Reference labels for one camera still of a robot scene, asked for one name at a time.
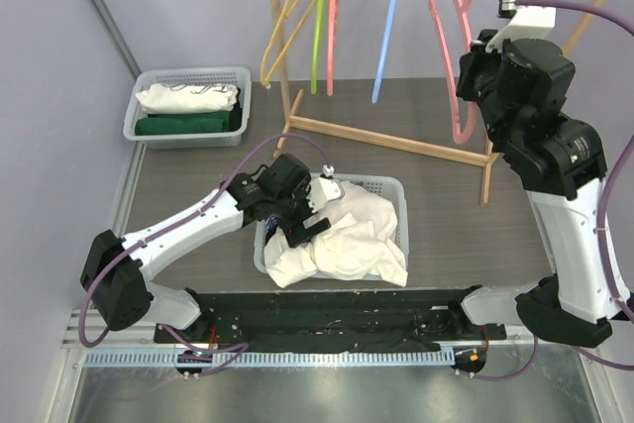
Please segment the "white tank top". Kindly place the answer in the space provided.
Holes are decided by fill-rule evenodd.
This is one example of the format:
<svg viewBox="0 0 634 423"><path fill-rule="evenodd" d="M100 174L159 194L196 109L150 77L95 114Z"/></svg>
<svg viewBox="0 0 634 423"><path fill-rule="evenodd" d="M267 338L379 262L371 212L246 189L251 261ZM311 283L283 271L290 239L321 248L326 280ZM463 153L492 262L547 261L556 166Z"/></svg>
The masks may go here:
<svg viewBox="0 0 634 423"><path fill-rule="evenodd" d="M277 286L318 273L340 280L373 275L396 286L406 284L405 254L394 242L398 220L392 202L348 180L342 187L344 196L317 214L329 220L328 230L295 248L277 230L265 244L264 266Z"/></svg>

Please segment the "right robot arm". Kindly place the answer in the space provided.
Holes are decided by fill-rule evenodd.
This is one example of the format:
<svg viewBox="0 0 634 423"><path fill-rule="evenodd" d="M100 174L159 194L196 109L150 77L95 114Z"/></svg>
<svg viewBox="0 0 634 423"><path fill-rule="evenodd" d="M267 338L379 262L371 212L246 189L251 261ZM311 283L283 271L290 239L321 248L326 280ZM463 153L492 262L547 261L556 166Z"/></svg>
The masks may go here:
<svg viewBox="0 0 634 423"><path fill-rule="evenodd" d="M478 107L493 150L520 178L551 273L523 286L477 287L447 315L453 335L524 326L539 339L594 349L632 306L606 213L607 164L594 127L563 113L575 65L543 39L483 30L460 59L458 97Z"/></svg>

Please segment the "blue striped tank top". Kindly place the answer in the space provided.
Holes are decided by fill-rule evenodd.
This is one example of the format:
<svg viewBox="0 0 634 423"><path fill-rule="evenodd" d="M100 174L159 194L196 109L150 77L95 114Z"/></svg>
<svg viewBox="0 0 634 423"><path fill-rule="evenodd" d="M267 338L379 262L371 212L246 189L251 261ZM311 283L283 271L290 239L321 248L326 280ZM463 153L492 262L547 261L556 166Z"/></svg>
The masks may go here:
<svg viewBox="0 0 634 423"><path fill-rule="evenodd" d="M264 224L265 233L264 233L264 243L267 244L268 241L275 235L278 229L278 221L275 217L269 217Z"/></svg>

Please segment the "light blue hanger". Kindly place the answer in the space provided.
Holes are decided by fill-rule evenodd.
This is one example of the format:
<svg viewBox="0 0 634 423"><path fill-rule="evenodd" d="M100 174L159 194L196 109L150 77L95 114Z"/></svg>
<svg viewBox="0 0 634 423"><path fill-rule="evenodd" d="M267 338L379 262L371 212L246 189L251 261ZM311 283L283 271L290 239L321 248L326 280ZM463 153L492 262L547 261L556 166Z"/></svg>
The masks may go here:
<svg viewBox="0 0 634 423"><path fill-rule="evenodd" d="M383 35L382 35L381 45L380 45L378 64L377 64L376 74L375 74L375 78L373 82L371 97L370 97L370 101L372 104L377 103L379 99L379 95L380 95L380 89L381 89L387 57L388 57L389 43L390 43L390 37L391 37L391 32L392 32L392 27L394 22L396 3L397 3L397 0L388 1L385 24L384 24Z"/></svg>

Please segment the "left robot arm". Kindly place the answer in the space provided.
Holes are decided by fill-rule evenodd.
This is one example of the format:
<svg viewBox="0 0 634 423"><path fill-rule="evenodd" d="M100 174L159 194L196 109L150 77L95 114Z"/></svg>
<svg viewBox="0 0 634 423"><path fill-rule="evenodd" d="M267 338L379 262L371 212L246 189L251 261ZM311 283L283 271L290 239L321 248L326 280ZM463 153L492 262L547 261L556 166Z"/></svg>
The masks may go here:
<svg viewBox="0 0 634 423"><path fill-rule="evenodd" d="M158 285L156 276L202 245L267 219L276 222L290 247L303 245L330 228L317 215L343 195L331 172L314 175L283 154L255 172L234 174L199 202L141 231L99 234L80 283L110 331L144 321L201 342L210 333L210 312L194 291Z"/></svg>

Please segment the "lime green hanger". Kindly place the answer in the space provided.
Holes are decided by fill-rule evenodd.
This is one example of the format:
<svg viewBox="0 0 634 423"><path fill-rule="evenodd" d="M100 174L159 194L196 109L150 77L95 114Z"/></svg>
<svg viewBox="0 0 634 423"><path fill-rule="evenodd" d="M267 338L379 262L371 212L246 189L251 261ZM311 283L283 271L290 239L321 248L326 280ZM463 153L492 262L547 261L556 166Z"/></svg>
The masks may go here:
<svg viewBox="0 0 634 423"><path fill-rule="evenodd" d="M318 89L319 63L321 58L325 3L326 0L316 0L310 78L310 92L312 94L316 94Z"/></svg>

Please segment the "pink wavy hanger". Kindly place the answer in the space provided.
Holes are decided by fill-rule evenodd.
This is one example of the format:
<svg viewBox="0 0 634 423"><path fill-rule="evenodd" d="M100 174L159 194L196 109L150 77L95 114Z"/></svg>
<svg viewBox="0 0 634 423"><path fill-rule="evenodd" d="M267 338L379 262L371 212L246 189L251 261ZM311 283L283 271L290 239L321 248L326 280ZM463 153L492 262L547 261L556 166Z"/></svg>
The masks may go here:
<svg viewBox="0 0 634 423"><path fill-rule="evenodd" d="M326 94L328 96L332 96L334 94L338 14L339 0L329 0L326 53Z"/></svg>

